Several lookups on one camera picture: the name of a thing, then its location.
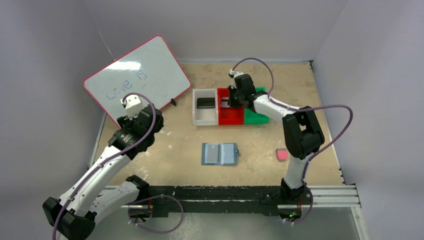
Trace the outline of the silver card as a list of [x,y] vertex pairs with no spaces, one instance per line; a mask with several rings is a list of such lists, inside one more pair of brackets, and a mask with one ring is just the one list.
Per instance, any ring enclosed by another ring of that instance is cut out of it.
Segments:
[[222,108],[229,108],[230,107],[230,105],[229,105],[229,98],[228,97],[222,97],[220,99],[220,106]]

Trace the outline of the blue card holder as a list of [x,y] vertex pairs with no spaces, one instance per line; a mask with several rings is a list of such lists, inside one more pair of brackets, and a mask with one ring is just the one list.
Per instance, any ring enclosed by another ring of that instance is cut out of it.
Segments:
[[201,164],[205,166],[235,166],[240,151],[236,143],[203,143]]

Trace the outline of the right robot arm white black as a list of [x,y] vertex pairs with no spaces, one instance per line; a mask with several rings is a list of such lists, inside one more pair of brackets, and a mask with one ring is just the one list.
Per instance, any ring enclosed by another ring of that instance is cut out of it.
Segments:
[[282,124],[285,147],[291,159],[281,180],[280,193],[285,198],[299,196],[306,187],[308,162],[325,143],[316,114],[309,106],[287,105],[271,98],[266,91],[256,90],[249,74],[230,70],[228,75],[232,79],[227,88],[231,108],[244,107]]

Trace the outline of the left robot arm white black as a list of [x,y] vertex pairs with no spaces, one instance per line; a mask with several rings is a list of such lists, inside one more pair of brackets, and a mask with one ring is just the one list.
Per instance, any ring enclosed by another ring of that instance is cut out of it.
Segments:
[[59,198],[49,197],[42,205],[51,238],[85,240],[97,223],[122,205],[137,199],[141,187],[139,177],[126,180],[118,189],[101,195],[112,178],[145,152],[155,141],[155,134],[164,126],[162,112],[153,105],[136,107],[118,118],[120,128],[109,139],[97,161]]

